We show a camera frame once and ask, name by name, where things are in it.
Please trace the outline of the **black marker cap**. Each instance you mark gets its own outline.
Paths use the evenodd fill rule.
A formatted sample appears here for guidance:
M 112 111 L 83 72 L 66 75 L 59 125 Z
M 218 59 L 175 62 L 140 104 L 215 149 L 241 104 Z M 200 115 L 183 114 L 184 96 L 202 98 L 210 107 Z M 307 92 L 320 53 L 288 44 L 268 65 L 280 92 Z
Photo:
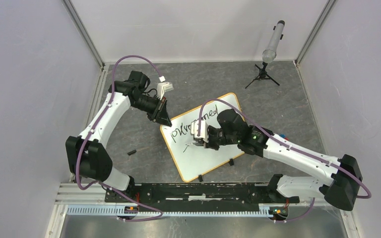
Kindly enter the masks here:
M 130 156 L 130 155 L 135 154 L 136 152 L 137 152 L 136 150 L 132 150 L 132 151 L 129 151 L 129 152 L 127 153 L 127 155 Z

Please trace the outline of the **silver microphone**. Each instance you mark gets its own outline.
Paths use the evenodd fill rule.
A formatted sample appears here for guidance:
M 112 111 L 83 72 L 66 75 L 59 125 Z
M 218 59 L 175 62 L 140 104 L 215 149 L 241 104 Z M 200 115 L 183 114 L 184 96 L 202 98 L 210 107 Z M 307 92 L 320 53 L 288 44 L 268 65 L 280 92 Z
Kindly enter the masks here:
M 264 63 L 271 63 L 275 60 L 277 56 L 278 44 L 283 37 L 282 32 L 283 32 L 284 26 L 285 26 L 284 20 L 279 20 L 277 24 L 274 26 L 271 39 L 266 49 L 262 53 L 262 61 Z

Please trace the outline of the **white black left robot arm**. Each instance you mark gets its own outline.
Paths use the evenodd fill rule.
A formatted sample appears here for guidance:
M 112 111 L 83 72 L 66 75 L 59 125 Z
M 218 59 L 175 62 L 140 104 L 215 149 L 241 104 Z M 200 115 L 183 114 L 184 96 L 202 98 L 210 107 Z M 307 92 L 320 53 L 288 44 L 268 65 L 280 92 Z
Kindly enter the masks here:
M 131 71 L 125 81 L 113 81 L 91 123 L 79 136 L 70 136 L 65 142 L 69 170 L 76 177 L 93 179 L 117 189 L 117 196 L 124 202 L 135 198 L 132 177 L 114 168 L 106 146 L 120 118 L 130 107 L 145 112 L 152 122 L 172 126 L 164 94 L 173 90 L 173 85 L 163 76 L 159 79 L 154 96 L 146 92 L 150 79 L 140 71 Z

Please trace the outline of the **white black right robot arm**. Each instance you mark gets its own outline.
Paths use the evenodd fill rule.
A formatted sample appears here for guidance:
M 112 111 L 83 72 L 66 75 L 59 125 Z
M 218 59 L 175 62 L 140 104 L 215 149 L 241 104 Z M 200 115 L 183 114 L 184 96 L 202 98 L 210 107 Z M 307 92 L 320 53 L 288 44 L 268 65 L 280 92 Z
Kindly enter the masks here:
M 307 173 L 306 177 L 274 175 L 266 190 L 270 201 L 321 198 L 338 209 L 353 210 L 363 180 L 355 157 L 345 154 L 338 158 L 299 146 L 266 128 L 249 125 L 233 109 L 222 111 L 217 122 L 218 128 L 204 120 L 190 124 L 195 145 L 213 150 L 236 145 L 248 155 L 279 161 Z

